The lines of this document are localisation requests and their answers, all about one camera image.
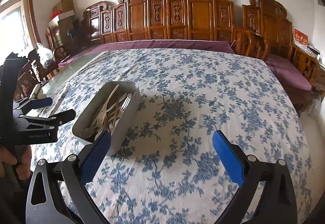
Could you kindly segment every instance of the silver fork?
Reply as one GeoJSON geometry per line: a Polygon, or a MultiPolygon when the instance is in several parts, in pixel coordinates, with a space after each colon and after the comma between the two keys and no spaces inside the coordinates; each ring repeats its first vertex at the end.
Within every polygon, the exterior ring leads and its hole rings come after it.
{"type": "MultiPolygon", "coordinates": [[[[123,102],[121,108],[119,109],[119,113],[118,113],[118,117],[119,117],[119,118],[122,116],[122,114],[123,114],[123,112],[125,111],[126,107],[129,105],[129,103],[130,103],[130,101],[131,101],[131,97],[132,97],[132,94],[129,93],[129,94],[127,95],[126,99],[124,100],[124,102],[123,102]]],[[[114,119],[114,116],[112,116],[111,118],[109,118],[108,123],[109,123],[111,120],[113,120],[113,119],[114,119]]]]}

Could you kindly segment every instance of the finger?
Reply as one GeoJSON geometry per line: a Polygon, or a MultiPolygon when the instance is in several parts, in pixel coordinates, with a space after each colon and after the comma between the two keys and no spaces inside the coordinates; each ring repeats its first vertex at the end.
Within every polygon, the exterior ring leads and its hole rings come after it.
{"type": "Polygon", "coordinates": [[[17,166],[16,172],[20,180],[26,180],[30,177],[30,165],[21,164],[17,166]]]}
{"type": "Polygon", "coordinates": [[[0,147],[0,161],[10,165],[17,163],[17,159],[3,146],[0,147]]]}
{"type": "Polygon", "coordinates": [[[26,150],[22,155],[22,164],[30,165],[30,161],[31,161],[31,147],[30,145],[27,145],[26,150]]]}

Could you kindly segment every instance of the purple cushion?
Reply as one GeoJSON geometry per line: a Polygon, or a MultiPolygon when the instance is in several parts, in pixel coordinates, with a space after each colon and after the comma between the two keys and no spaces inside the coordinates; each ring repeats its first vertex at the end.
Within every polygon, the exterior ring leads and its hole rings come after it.
{"type": "Polygon", "coordinates": [[[92,53],[101,53],[111,50],[121,49],[139,49],[139,48],[181,48],[181,49],[196,49],[208,50],[214,52],[223,52],[234,54],[227,41],[204,41],[204,40],[138,40],[118,43],[108,43],[96,45],[82,50],[79,54],[70,56],[67,60],[59,63],[59,68],[64,68],[70,64],[74,59],[81,55],[92,53]]]}
{"type": "Polygon", "coordinates": [[[285,82],[287,85],[294,88],[311,90],[311,84],[288,59],[275,54],[269,54],[265,63],[269,66],[280,83],[285,82]]]}

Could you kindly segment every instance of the plastic bag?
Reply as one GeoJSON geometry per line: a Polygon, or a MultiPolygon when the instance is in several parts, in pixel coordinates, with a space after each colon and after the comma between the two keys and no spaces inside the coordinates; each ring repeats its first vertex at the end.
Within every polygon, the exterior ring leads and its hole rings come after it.
{"type": "Polygon", "coordinates": [[[308,105],[305,112],[307,112],[313,118],[317,118],[321,112],[321,95],[317,95],[315,99],[308,105]]]}
{"type": "Polygon", "coordinates": [[[48,69],[52,63],[55,63],[55,58],[52,51],[44,47],[41,43],[37,43],[37,47],[37,53],[40,56],[41,65],[44,69],[48,69]]]}

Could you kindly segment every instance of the red decoration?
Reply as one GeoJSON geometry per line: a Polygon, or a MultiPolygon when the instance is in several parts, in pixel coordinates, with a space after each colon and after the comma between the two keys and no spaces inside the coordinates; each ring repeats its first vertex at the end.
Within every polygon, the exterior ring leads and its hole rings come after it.
{"type": "Polygon", "coordinates": [[[51,20],[53,20],[55,16],[58,16],[58,15],[61,14],[61,13],[62,13],[62,11],[56,11],[56,12],[53,12],[53,13],[52,13],[52,16],[51,16],[51,20]]]}

